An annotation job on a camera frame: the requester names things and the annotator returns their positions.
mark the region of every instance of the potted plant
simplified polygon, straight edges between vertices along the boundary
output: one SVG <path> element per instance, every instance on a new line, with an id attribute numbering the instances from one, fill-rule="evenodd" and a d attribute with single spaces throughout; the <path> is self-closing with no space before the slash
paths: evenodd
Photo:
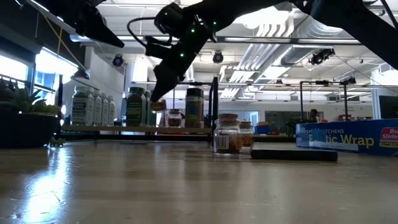
<path id="1" fill-rule="evenodd" d="M 42 147 L 58 124 L 58 107 L 38 100 L 40 90 L 29 95 L 9 81 L 0 80 L 0 147 Z"/>

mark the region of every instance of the shelf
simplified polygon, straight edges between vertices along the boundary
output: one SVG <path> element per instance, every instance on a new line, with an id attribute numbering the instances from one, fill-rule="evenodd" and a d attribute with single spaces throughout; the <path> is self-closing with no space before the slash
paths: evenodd
<path id="1" fill-rule="evenodd" d="M 108 127 L 108 126 L 62 126 L 64 131 L 131 131 L 160 133 L 211 133 L 211 128 L 150 128 L 150 127 Z"/>

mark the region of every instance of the wooden table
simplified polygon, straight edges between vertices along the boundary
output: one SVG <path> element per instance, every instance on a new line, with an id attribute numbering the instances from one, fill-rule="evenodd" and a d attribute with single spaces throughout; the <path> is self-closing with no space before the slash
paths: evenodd
<path id="1" fill-rule="evenodd" d="M 251 161 L 205 143 L 2 149 L 0 223 L 396 223 L 397 171 L 390 157 Z"/>

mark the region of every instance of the black planter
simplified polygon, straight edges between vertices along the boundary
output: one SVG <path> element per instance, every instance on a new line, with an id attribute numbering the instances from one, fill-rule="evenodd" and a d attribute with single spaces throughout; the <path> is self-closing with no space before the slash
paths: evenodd
<path id="1" fill-rule="evenodd" d="M 42 147 L 49 143 L 58 124 L 54 116 L 2 114 L 0 148 Z"/>

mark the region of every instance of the white bottle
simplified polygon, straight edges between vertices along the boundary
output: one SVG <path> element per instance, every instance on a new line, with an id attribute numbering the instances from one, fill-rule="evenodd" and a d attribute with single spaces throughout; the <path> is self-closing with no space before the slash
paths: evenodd
<path id="1" fill-rule="evenodd" d="M 72 96 L 72 125 L 90 126 L 93 124 L 94 89 L 88 86 L 75 86 Z"/>
<path id="2" fill-rule="evenodd" d="M 108 96 L 106 93 L 101 93 L 102 100 L 102 112 L 101 112 L 101 125 L 107 126 L 109 121 L 109 102 L 107 100 Z"/>
<path id="3" fill-rule="evenodd" d="M 102 113 L 101 91 L 94 90 L 93 96 L 94 96 L 93 125 L 101 126 L 101 113 Z"/>
<path id="4" fill-rule="evenodd" d="M 109 101 L 109 126 L 113 126 L 113 121 L 114 121 L 114 111 L 115 111 L 115 105 L 113 101 L 113 96 L 108 95 L 108 101 Z"/>

